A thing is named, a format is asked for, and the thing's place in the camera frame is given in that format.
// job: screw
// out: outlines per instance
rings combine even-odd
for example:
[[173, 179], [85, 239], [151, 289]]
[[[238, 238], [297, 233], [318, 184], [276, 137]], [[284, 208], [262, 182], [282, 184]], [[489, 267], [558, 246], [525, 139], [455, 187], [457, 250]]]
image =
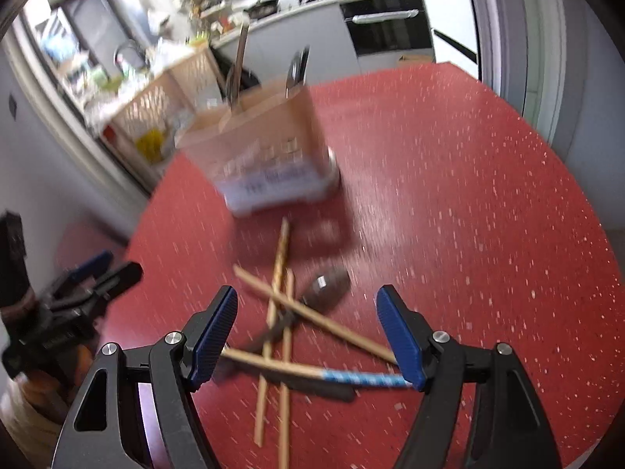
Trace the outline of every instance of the screw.
[[505, 342], [500, 342], [497, 344], [497, 352], [499, 354], [503, 354], [504, 356], [508, 356], [509, 354], [512, 354], [512, 347]]
[[441, 330], [435, 331], [434, 334], [432, 335], [432, 337], [439, 344], [445, 344], [446, 342], [449, 342], [449, 339], [451, 338], [449, 336], [449, 333], [447, 333], [446, 331], [441, 331]]
[[108, 344], [104, 344], [102, 347], [102, 354], [106, 356], [110, 356], [117, 350], [117, 344], [115, 342], [109, 342]]
[[182, 340], [182, 333], [179, 331], [172, 331], [165, 335], [165, 343], [167, 344], [174, 345], [179, 343], [180, 340]]

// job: kitchen counter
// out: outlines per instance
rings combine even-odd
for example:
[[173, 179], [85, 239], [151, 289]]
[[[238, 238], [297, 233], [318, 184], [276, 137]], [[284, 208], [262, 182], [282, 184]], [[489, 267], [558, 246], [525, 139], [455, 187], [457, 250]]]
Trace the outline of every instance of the kitchen counter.
[[[276, 23], [282, 19], [292, 17], [298, 15], [299, 13], [306, 12], [308, 10], [318, 9], [319, 7], [323, 7], [325, 5], [333, 5], [333, 4], [346, 4], [349, 2], [357, 2], [360, 0], [318, 0], [316, 2], [310, 2], [309, 4], [302, 4], [292, 7], [291, 9], [280, 10], [279, 12], [270, 15], [264, 19], [259, 19], [258, 21], [253, 22], [249, 27], [249, 33], [252, 33], [254, 30], [261, 29], [265, 26], [268, 26], [272, 23]], [[215, 48], [220, 48], [223, 45], [232, 42], [233, 40], [239, 39], [239, 28], [231, 30], [227, 34], [223, 34], [219, 39], [212, 40], [211, 46]]]
[[[288, 265], [298, 291], [322, 266], [345, 266], [351, 292], [330, 317], [386, 344], [378, 288], [464, 344], [509, 341], [551, 422], [564, 465], [601, 438], [623, 400], [625, 294], [605, 234], [573, 176], [532, 128], [453, 65], [382, 70], [312, 88], [341, 191], [326, 202], [233, 219], [179, 155], [157, 188], [127, 257], [140, 285], [109, 308], [102, 341], [151, 344], [207, 307], [223, 284], [239, 291], [229, 342], [264, 326], [267, 302], [234, 278], [241, 264], [271, 280], [280, 219], [293, 223]], [[306, 324], [293, 359], [388, 371], [384, 363]], [[222, 467], [277, 466], [277, 390], [265, 443], [252, 440], [256, 379], [205, 384], [194, 403]], [[167, 467], [151, 390], [142, 387], [155, 467]], [[391, 468], [422, 395], [362, 390], [352, 404], [292, 394], [291, 466]], [[449, 467], [468, 436], [465, 387]]]

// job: red speckled tabletop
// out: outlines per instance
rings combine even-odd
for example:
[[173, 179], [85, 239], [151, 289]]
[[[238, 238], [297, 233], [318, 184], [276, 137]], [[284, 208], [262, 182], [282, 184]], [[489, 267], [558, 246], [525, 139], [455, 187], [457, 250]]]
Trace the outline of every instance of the red speckled tabletop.
[[[543, 401], [566, 465], [607, 429], [623, 400], [625, 298], [592, 208], [551, 149], [488, 88], [452, 65], [353, 77], [313, 90], [343, 188], [317, 205], [235, 220], [213, 187], [176, 158], [132, 239], [143, 282], [109, 311], [105, 340], [155, 342], [207, 307], [220, 285], [239, 291], [234, 346], [263, 327], [266, 301], [236, 280], [234, 263], [271, 280], [280, 219], [293, 222], [289, 265], [298, 290], [325, 264], [345, 266], [351, 293], [331, 317], [386, 344], [374, 298], [393, 284], [434, 329], [493, 347], [509, 341]], [[331, 368], [384, 363], [310, 325], [293, 358]], [[265, 443], [252, 441], [256, 379], [194, 395], [223, 467], [277, 467], [277, 397]], [[158, 467], [168, 462], [142, 391]], [[448, 458], [468, 435], [466, 386]], [[361, 391], [349, 405], [292, 394], [291, 466], [390, 469], [420, 402], [411, 390]]]

